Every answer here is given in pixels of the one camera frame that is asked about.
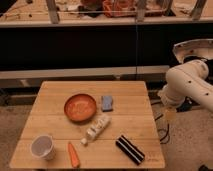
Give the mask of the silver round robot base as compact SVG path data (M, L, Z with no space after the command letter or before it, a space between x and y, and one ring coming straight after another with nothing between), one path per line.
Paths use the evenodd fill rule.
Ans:
M183 41L175 44L172 51L179 63L190 56L213 60L213 38Z

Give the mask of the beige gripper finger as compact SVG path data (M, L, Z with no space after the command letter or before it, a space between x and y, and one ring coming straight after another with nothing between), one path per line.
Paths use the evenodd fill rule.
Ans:
M165 109L165 119L170 122L176 115L175 108L166 108Z

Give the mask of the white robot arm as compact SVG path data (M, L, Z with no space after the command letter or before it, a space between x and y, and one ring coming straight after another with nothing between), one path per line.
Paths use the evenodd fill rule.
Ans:
M186 97L213 113L213 85L205 81L208 65L192 60L170 68L165 75L167 84L158 92L164 105L165 119L170 122Z

